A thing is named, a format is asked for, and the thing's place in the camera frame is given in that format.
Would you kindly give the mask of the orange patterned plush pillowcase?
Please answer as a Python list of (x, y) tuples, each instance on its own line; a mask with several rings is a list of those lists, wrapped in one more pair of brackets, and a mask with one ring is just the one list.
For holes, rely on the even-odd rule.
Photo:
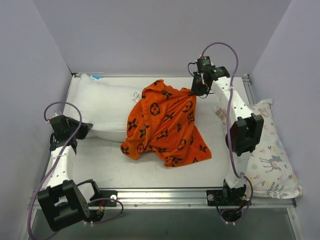
[(142, 90), (128, 116), (121, 152), (132, 160), (153, 152), (169, 168), (210, 159), (212, 153), (195, 125), (196, 105), (190, 89), (156, 80)]

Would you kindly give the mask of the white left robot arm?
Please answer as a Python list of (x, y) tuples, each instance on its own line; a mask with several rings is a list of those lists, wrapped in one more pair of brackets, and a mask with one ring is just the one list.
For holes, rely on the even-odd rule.
[(90, 206), (101, 201), (101, 192), (93, 179), (76, 184), (73, 165), (78, 140), (83, 140), (93, 127), (91, 123), (57, 115), (49, 120), (53, 129), (50, 137), (52, 170), (46, 187), (37, 200), (52, 231), (58, 232), (90, 218)]

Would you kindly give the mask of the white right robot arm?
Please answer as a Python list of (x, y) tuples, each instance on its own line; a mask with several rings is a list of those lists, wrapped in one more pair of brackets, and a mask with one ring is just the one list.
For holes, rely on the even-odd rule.
[(251, 153), (260, 143), (264, 119), (255, 114), (234, 86), (234, 76), (225, 67), (216, 67), (209, 56), (196, 61), (191, 91), (199, 97), (212, 91), (226, 113), (225, 143), (229, 150), (230, 166), (223, 182), (222, 200), (232, 205), (243, 199), (247, 190), (246, 176)]

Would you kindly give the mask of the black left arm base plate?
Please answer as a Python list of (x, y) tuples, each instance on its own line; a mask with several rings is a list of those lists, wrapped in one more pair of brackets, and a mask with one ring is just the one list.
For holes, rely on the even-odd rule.
[(118, 198), (118, 191), (117, 190), (101, 190), (99, 193), (95, 193), (93, 197), (89, 200), (89, 206), (95, 207), (116, 207), (117, 202), (115, 199)]

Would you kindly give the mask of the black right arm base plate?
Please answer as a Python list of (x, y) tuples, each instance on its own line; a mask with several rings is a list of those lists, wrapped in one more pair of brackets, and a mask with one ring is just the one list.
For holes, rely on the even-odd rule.
[(206, 198), (208, 206), (242, 207), (248, 203), (245, 193), (239, 190), (211, 189), (206, 191)]

